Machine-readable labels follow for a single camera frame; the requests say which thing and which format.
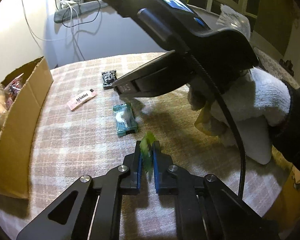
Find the pink candy wrapper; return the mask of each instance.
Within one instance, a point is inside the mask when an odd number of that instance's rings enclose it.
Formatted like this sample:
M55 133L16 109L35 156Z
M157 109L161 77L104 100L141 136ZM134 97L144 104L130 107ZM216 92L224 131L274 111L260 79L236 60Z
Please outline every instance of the pink candy wrapper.
M12 80L3 90L6 93L6 106L8 110L23 86L22 76L23 73Z
M77 95L74 98L71 98L71 100L68 101L67 105L69 106L70 110L74 110L76 107L81 105L82 103L88 101L89 99L95 97L97 95L97 92L95 92L93 89L86 90L82 92L81 94Z

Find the green leaf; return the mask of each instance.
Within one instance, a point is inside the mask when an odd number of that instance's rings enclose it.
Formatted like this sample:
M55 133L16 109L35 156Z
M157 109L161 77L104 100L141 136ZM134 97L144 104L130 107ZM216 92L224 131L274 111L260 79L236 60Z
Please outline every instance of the green leaf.
M152 145L155 141L155 137L152 132L147 132L140 142L140 152L142 156L143 169L149 172L152 167L153 151Z

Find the cardboard box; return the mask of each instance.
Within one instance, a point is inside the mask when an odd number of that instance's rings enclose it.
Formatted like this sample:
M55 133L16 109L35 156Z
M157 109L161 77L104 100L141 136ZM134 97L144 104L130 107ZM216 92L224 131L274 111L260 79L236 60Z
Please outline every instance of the cardboard box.
M0 132L0 194L27 199L32 138L53 79L46 60L38 58L7 75L2 85L22 73L24 85Z

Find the silver screw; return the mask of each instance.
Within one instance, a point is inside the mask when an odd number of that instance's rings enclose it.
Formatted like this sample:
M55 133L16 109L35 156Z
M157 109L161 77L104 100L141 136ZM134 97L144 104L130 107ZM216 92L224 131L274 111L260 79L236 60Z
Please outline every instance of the silver screw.
M206 179L207 179L207 181L214 182L214 181L217 180L217 177L215 175L213 175L213 174L208 174L206 176Z
M80 177L80 181L83 183L86 183L90 180L90 176L89 175L83 175Z
M120 171L120 172L127 171L127 169L128 169L128 167L127 167L126 165L120 165L120 166L118 167L118 171Z
M178 170L178 166L176 166L176 165L170 165L168 169L169 169L169 171L177 171Z

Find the gray cloth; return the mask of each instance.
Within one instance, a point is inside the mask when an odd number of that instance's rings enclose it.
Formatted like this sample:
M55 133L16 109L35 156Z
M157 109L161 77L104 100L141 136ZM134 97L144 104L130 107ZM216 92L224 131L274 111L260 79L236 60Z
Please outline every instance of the gray cloth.
M100 2L100 8L104 8L106 6L108 6L107 3L103 2L102 0L99 0ZM80 4L80 6L78 6L77 4L73 5L73 9L75 9L78 13L78 15L82 15L85 13L90 13L93 11L97 11L99 9L99 2L98 1L92 1L92 2L86 2L86 3L82 3ZM71 12L69 7L58 10L54 13L54 22L55 23L62 23L66 22L68 20L70 20L71 18ZM77 18L77 14L75 12L73 12L72 18L75 19Z

